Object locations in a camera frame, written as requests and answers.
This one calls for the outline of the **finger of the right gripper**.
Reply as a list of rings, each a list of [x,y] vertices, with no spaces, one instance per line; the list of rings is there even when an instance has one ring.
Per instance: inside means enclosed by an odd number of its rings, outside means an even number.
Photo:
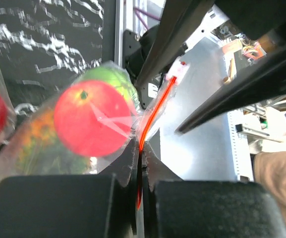
[[[169,63],[214,3],[213,0],[166,1],[155,41],[135,82],[137,89]]]
[[[185,134],[230,111],[286,95],[286,44],[240,70],[235,79],[201,104],[176,131]]]

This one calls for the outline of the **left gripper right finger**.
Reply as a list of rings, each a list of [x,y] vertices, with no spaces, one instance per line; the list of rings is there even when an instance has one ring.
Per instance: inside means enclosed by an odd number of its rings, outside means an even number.
[[[149,144],[142,163],[145,237],[286,238],[281,212],[261,185],[182,180]]]

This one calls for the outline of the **fake pineapple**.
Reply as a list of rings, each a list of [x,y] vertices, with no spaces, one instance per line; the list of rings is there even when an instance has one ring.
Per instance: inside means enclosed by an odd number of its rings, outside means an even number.
[[[53,109],[33,114],[21,136],[22,146],[15,162],[19,175],[86,174],[92,168],[89,157],[71,152],[59,140]]]

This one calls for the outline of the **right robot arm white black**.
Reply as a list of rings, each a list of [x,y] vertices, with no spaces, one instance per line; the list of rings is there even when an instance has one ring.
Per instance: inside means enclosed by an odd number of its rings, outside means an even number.
[[[286,0],[166,1],[156,38],[135,86],[141,88],[168,64],[214,5],[249,39],[257,40],[275,31],[280,44],[253,66],[238,72],[230,84],[199,106],[177,128],[183,134],[223,113],[286,95]]]

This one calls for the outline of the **zip bag orange slider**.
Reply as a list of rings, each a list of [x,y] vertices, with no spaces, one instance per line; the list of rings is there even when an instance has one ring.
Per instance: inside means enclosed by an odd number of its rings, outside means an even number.
[[[188,69],[175,60],[146,109],[116,63],[84,72],[17,129],[0,152],[0,182],[13,176],[98,174],[130,141],[142,151]]]

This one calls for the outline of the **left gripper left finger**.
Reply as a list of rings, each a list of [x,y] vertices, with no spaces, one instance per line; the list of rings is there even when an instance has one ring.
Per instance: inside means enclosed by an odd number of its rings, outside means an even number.
[[[97,175],[8,177],[0,182],[0,238],[131,238],[138,144]]]

